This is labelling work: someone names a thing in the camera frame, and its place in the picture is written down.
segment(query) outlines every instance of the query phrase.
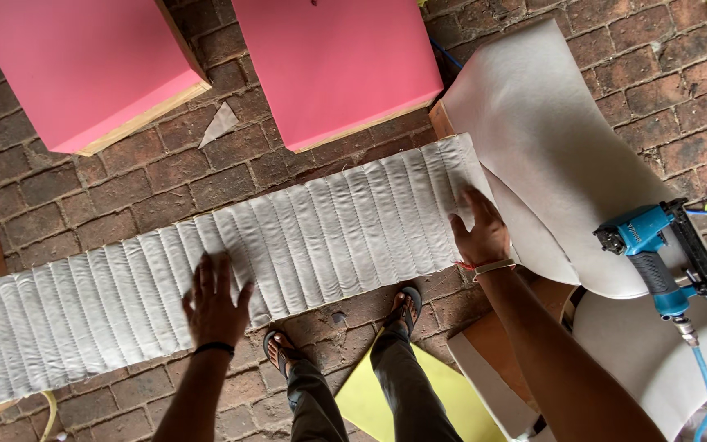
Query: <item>yellow foam sheet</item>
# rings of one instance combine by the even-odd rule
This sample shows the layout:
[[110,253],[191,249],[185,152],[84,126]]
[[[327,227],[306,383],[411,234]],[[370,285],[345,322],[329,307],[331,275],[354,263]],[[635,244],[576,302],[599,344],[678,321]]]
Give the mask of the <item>yellow foam sheet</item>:
[[[465,442],[504,442],[504,434],[468,380],[421,348],[411,347],[457,434]],[[342,417],[381,442],[394,442],[392,411],[372,372],[369,350],[335,399]]]

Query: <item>black wristband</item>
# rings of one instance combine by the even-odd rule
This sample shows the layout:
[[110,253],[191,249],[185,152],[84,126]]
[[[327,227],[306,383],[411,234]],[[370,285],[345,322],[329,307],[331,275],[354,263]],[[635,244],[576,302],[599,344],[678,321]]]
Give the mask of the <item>black wristband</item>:
[[192,353],[192,355],[195,356],[198,353],[208,350],[209,348],[219,348],[221,350],[225,350],[230,355],[230,358],[233,359],[233,347],[226,344],[225,342],[219,342],[219,341],[207,342],[206,344],[196,348],[196,350]]

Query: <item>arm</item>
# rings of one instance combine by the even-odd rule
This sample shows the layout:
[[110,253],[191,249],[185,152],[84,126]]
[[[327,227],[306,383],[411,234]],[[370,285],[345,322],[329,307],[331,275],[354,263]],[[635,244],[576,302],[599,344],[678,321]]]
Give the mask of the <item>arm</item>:
[[[223,342],[235,347],[250,323],[248,304],[253,285],[251,282],[245,284],[239,294],[238,306],[234,306],[230,295],[230,261],[227,256],[220,260],[216,284],[214,273],[211,259],[204,254],[196,268],[192,291],[182,299],[190,335],[196,347],[209,342]],[[214,412],[229,362],[229,353],[219,348],[211,348],[191,357],[182,384],[152,439],[154,442],[211,442],[214,438]]]
[[[455,242],[469,265],[509,256],[509,234],[493,203],[466,191],[475,226],[450,216]],[[642,407],[590,357],[508,268],[478,277],[504,324],[520,370],[559,442],[656,440],[664,437]]]

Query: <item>hand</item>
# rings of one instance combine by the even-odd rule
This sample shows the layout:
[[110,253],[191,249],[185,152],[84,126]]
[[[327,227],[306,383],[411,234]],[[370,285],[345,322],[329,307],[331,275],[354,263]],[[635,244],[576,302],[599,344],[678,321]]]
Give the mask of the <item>hand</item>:
[[[192,290],[182,298],[190,336],[196,347],[208,342],[223,342],[236,347],[250,324],[248,304],[253,294],[253,283],[244,285],[237,306],[231,302],[231,260],[223,256],[217,268],[217,285],[214,284],[211,258],[204,253],[193,275]],[[196,307],[190,306],[195,300]]]
[[474,227],[469,232],[456,214],[449,215],[454,241],[463,261],[470,266],[483,266],[509,258],[509,232],[496,206],[475,188],[463,193],[474,213]]

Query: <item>pink foam cushion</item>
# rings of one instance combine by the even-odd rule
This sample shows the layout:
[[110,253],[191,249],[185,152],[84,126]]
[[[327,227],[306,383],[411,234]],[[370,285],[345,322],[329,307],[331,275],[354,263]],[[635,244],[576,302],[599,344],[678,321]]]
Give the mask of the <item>pink foam cushion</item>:
[[0,0],[0,67],[63,153],[200,81],[155,0]]
[[443,89],[416,0],[233,0],[285,146],[325,138]]

